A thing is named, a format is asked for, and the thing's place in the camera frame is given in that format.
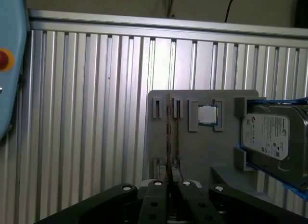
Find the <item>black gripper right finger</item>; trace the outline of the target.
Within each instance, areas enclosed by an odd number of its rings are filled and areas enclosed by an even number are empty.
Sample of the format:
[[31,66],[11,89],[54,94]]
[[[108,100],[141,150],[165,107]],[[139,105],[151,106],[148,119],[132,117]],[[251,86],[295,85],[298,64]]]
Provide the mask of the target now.
[[277,206],[252,186],[257,171],[240,171],[230,166],[214,166],[208,188],[184,179],[178,164],[171,167],[179,193],[180,217],[195,224],[306,224],[308,219]]

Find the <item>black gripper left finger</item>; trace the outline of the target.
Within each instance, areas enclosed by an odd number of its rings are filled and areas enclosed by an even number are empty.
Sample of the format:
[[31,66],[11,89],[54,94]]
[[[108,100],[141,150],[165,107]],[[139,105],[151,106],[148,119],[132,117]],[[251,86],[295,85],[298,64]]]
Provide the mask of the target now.
[[156,165],[156,178],[140,187],[118,184],[39,221],[40,224],[165,224],[168,172]]

